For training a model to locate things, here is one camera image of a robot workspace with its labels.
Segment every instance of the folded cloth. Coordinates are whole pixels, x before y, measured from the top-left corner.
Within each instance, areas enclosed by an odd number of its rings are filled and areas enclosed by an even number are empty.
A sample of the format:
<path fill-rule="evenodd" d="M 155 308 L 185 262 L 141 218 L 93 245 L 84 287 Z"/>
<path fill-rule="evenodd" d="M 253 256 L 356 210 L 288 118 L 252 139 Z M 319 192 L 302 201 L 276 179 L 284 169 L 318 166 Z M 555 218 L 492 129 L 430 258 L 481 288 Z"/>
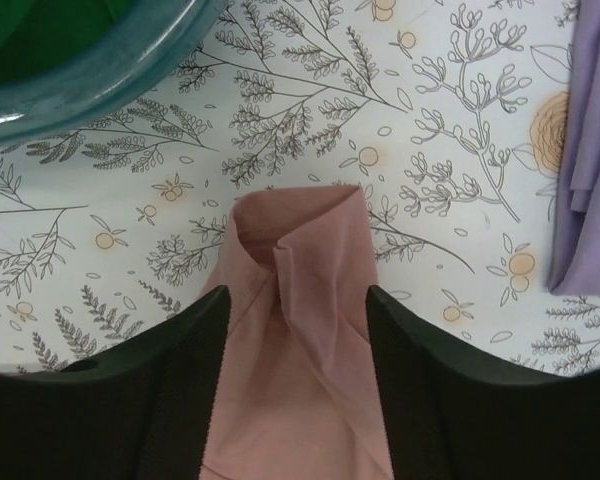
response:
<path fill-rule="evenodd" d="M 600 295 L 600 0 L 580 5 L 573 59 L 549 289 Z"/>
<path fill-rule="evenodd" d="M 201 480 L 392 478 L 365 313 L 377 283 L 356 187 L 242 198 L 204 292 L 229 334 Z"/>
<path fill-rule="evenodd" d="M 55 67 L 95 43 L 134 0 L 0 0 L 0 85 Z"/>

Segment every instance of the orange flower illustration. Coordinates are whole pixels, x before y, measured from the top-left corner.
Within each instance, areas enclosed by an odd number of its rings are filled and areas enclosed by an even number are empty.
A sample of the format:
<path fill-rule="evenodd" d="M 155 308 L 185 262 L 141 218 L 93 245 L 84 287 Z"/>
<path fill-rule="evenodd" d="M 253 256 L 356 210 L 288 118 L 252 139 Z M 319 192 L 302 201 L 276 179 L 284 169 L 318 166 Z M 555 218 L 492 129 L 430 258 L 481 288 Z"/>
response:
<path fill-rule="evenodd" d="M 509 286 L 504 289 L 500 298 L 501 307 L 509 301 L 509 298 L 518 301 L 520 294 L 529 290 L 531 275 L 536 268 L 536 258 L 527 251 L 530 244 L 521 243 L 513 248 L 513 242 L 509 235 L 504 233 L 502 239 L 509 258 L 502 256 L 500 257 L 500 266 L 489 265 L 487 267 L 487 270 L 493 275 L 509 279 Z"/>
<path fill-rule="evenodd" d="M 396 6 L 396 0 L 362 0 L 362 3 L 356 7 L 356 12 L 371 5 L 373 19 L 380 22 L 386 22 L 393 17 L 393 9 Z"/>
<path fill-rule="evenodd" d="M 545 175 L 555 175 L 560 171 L 568 103 L 566 92 L 554 95 L 540 108 L 531 125 L 533 156 Z"/>

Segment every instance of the lavender fabric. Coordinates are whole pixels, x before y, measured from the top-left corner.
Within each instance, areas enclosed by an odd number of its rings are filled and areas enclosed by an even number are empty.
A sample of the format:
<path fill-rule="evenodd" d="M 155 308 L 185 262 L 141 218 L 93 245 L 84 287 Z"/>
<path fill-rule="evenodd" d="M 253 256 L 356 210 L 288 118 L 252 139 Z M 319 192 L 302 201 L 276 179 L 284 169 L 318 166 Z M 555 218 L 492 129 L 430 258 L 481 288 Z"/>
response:
<path fill-rule="evenodd" d="M 600 0 L 581 3 L 573 57 L 549 288 L 600 295 Z"/>

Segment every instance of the black object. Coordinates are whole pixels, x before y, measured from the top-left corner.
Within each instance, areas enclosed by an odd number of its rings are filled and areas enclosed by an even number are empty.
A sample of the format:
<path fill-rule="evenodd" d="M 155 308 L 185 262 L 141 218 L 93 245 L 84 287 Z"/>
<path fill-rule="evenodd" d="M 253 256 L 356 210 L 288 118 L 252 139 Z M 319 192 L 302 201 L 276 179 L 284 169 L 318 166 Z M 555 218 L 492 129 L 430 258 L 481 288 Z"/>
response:
<path fill-rule="evenodd" d="M 229 310 L 219 287 L 61 372 L 0 375 L 0 480 L 197 478 Z"/>
<path fill-rule="evenodd" d="M 514 365 L 378 287 L 367 314 L 395 480 L 600 479 L 600 370 Z"/>

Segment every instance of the floral pattern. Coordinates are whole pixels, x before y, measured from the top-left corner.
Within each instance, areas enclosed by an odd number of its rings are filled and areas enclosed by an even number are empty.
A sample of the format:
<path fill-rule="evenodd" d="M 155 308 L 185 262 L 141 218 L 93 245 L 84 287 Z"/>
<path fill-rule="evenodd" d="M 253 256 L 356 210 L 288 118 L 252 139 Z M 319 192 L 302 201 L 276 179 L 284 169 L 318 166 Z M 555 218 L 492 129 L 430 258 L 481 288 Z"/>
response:
<path fill-rule="evenodd" d="M 560 92 L 551 97 L 538 111 L 531 124 L 531 144 L 538 168 L 548 175 L 557 175 L 567 129 L 569 95 Z"/>
<path fill-rule="evenodd" d="M 53 370 L 193 302 L 240 196 L 359 184 L 381 284 L 572 375 L 600 298 L 544 288 L 577 2 L 231 0 L 126 107 L 0 149 L 0 370 Z"/>

